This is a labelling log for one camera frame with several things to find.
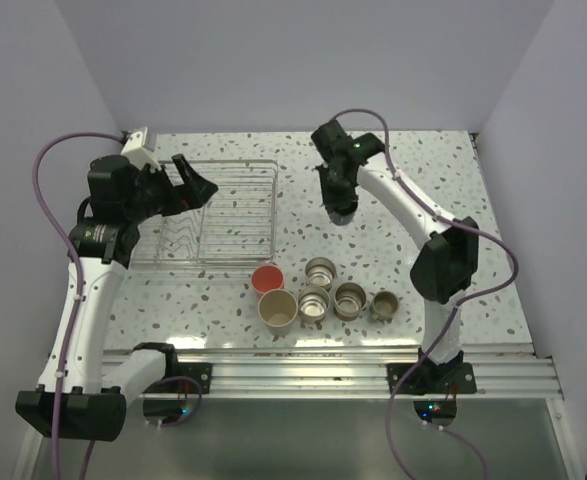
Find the pink plastic cup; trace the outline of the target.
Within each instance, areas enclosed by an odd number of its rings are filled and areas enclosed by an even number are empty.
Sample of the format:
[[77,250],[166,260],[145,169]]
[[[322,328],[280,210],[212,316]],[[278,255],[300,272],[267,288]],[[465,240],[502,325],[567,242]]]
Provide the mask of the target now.
[[273,264],[259,266],[251,275],[251,286],[258,299],[272,290],[282,289],[284,284],[284,273]]

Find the dark blue ceramic mug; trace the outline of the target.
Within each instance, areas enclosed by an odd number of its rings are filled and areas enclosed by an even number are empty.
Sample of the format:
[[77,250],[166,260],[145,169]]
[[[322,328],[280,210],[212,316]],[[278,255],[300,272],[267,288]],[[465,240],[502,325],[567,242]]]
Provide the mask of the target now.
[[358,201],[350,201],[342,204],[331,204],[325,207],[332,224],[344,226],[353,221],[358,208]]

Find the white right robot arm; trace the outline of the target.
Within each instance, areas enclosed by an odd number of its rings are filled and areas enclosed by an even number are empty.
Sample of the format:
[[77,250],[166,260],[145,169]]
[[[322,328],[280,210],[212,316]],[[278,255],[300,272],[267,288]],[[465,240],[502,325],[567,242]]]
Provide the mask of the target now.
[[418,248],[410,270],[414,289],[424,300],[424,337],[418,369],[424,389],[441,392],[454,380],[451,362],[461,352],[456,303],[478,268],[477,223],[437,206],[412,180],[401,177],[389,154],[389,141],[373,133],[357,138],[332,119],[311,134],[322,158],[322,205],[330,221],[346,225],[359,206],[358,192],[370,193],[399,221]]

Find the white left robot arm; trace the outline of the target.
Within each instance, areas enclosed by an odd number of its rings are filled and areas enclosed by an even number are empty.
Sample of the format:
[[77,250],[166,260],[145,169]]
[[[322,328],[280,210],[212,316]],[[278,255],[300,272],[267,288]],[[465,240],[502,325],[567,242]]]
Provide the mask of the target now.
[[107,324],[126,277],[139,227],[148,219],[204,207],[218,191],[185,157],[172,158],[180,183],[161,165],[134,166],[122,155],[93,161],[89,196],[68,239],[67,297],[55,343],[36,387],[17,395],[15,410],[47,438],[115,440],[127,408],[145,390],[174,390],[181,380],[169,343],[146,342],[109,374],[102,372]]

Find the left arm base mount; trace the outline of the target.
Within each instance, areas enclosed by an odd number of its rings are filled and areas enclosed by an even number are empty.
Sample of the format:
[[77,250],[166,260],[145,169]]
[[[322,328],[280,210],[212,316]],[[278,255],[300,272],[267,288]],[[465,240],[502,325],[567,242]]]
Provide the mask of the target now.
[[176,393],[188,395],[210,392],[213,365],[209,362],[181,362],[173,344],[160,342],[143,342],[133,348],[134,351],[153,350],[165,357],[165,372],[160,381],[149,386],[146,393]]

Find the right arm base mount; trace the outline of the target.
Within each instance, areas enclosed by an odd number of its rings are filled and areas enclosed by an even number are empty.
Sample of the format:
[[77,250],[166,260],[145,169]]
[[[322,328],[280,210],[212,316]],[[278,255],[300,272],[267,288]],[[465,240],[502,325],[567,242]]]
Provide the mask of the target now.
[[435,364],[426,359],[402,382],[399,394],[475,394],[478,391],[473,366],[463,353],[447,363]]

